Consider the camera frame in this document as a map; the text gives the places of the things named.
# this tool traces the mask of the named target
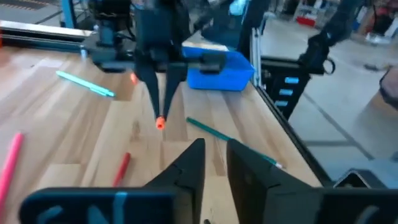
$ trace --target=blue plastic tray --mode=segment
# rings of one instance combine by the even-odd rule
[[[218,53],[218,50],[184,47],[186,57],[199,57],[203,52]],[[187,82],[190,88],[201,90],[242,91],[254,73],[254,68],[239,52],[229,51],[226,64],[220,74],[203,74],[197,68],[189,68]]]

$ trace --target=wooden table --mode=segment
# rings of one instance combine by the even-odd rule
[[[62,70],[116,92],[105,98],[56,76]],[[319,181],[257,91],[199,91],[181,83],[164,131],[155,127],[146,87],[126,74],[104,74],[79,55],[0,49],[0,160],[18,130],[26,133],[8,196],[5,223],[17,223],[27,194],[52,186],[111,186],[125,152],[132,162],[123,186],[142,186],[196,138],[206,141],[202,217],[238,223],[226,176],[226,143],[187,124],[194,119],[286,166],[306,183]],[[159,75],[160,87],[164,77]]]

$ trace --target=pencil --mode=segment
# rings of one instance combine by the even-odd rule
[[[195,125],[196,127],[200,128],[200,129],[202,129],[202,130],[204,130],[204,131],[206,131],[206,132],[208,132],[208,133],[210,133],[210,134],[212,134],[212,135],[214,135],[214,136],[216,136],[216,137],[218,137],[219,139],[222,139],[222,140],[224,140],[224,141],[228,141],[228,140],[232,139],[231,137],[226,136],[225,134],[223,134],[223,133],[221,133],[221,132],[219,132],[219,131],[217,131],[217,130],[214,130],[213,128],[211,128],[211,127],[209,127],[209,126],[207,126],[207,125],[205,125],[205,124],[202,124],[201,122],[199,122],[199,121],[197,121],[197,120],[195,120],[195,119],[193,119],[193,118],[187,117],[187,122],[188,122],[188,123],[191,123],[191,124],[193,124],[193,125]],[[271,158],[271,157],[269,157],[269,156],[266,156],[266,155],[264,155],[264,154],[261,154],[261,155],[262,155],[266,160],[268,160],[270,163],[272,163],[273,165],[275,165],[276,167],[278,167],[278,168],[283,168],[282,164],[278,163],[275,159],[273,159],[273,158]]]
[[[62,71],[56,71],[56,73],[57,73],[58,76],[60,76],[62,78],[66,78],[67,80],[75,82],[75,83],[77,83],[79,85],[82,85],[84,87],[87,87],[91,91],[93,91],[95,93],[98,93],[100,95],[112,96],[112,97],[115,96],[114,92],[112,92],[112,91],[110,91],[108,89],[105,89],[105,88],[103,88],[103,87],[101,87],[99,85],[95,85],[94,83],[88,82],[86,80],[82,80],[81,78],[78,78],[78,77],[76,77],[74,75],[71,75],[71,74],[68,74],[68,73],[62,72]]]
[[[17,133],[11,142],[6,161],[0,176],[0,219],[4,205],[6,204],[8,190],[10,188],[12,178],[14,176],[15,166],[17,164],[19,151],[21,149],[22,140],[24,136],[22,133]]]
[[[113,187],[120,186],[120,184],[124,178],[124,175],[126,173],[127,167],[129,166],[130,157],[131,157],[130,153],[126,152],[124,154],[122,163],[120,164],[120,167],[118,170],[118,173],[116,174],[116,177],[114,178]]]

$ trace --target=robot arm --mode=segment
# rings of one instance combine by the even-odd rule
[[[333,17],[321,32],[308,40],[308,47],[299,58],[306,67],[319,68],[327,60],[329,48],[349,38],[357,12],[368,0],[341,0]]]
[[[218,73],[225,54],[185,57],[182,42],[192,33],[189,14],[181,0],[135,1],[134,28],[130,15],[131,0],[90,0],[90,11],[99,29],[83,46],[93,63],[106,73],[130,68],[133,79],[143,81],[148,89],[156,125],[164,128],[174,93],[185,80],[188,67],[205,73]],[[166,73],[164,108],[159,108],[156,72]]]

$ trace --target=teal pen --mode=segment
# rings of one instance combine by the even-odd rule
[[[100,95],[107,96],[106,93],[103,93],[103,92],[101,92],[101,91],[99,91],[99,90],[96,90],[96,89],[93,89],[93,88],[90,88],[90,90],[93,91],[93,92],[95,92],[95,93],[98,93],[98,94],[100,94]]]
[[[195,125],[196,127],[198,127],[198,128],[200,128],[200,129],[202,129],[202,130],[204,130],[204,131],[206,131],[206,132],[208,132],[208,133],[210,133],[210,134],[212,134],[212,135],[214,135],[214,136],[216,136],[216,137],[218,137],[218,138],[220,138],[220,139],[222,139],[222,140],[224,140],[224,141],[228,141],[228,140],[230,140],[230,139],[232,139],[231,137],[228,137],[228,136],[226,136],[225,134],[223,134],[223,133],[221,133],[221,132],[219,132],[219,131],[217,131],[217,130],[214,130],[213,128],[211,128],[211,127],[209,127],[209,126],[207,126],[207,125],[205,125],[205,124],[202,124],[201,122],[199,122],[199,121],[197,121],[197,120],[195,120],[195,119],[192,119],[192,118],[189,118],[189,117],[187,117],[187,122],[188,123],[191,123],[191,124],[193,124],[193,125]],[[268,160],[270,163],[272,163],[273,165],[275,165],[276,167],[278,167],[278,168],[283,168],[283,166],[282,166],[282,164],[280,164],[280,163],[278,163],[275,159],[273,159],[273,158],[271,158],[271,157],[268,157],[268,156],[266,156],[266,155],[263,155],[263,154],[261,154],[261,153],[259,153],[263,158],[265,158],[266,160]]]
[[[90,83],[86,80],[82,80],[81,78],[78,78],[76,76],[73,76],[71,74],[68,74],[66,72],[62,72],[62,71],[56,71],[57,75],[62,77],[62,78],[66,78],[67,80],[70,80],[72,82],[75,82],[77,84],[80,84],[82,86],[85,86],[87,88],[89,88],[91,91],[94,91],[96,93],[99,93],[101,95],[105,94],[105,96],[111,96],[114,97],[115,94],[112,91],[109,91],[101,86],[95,85],[93,83]]]

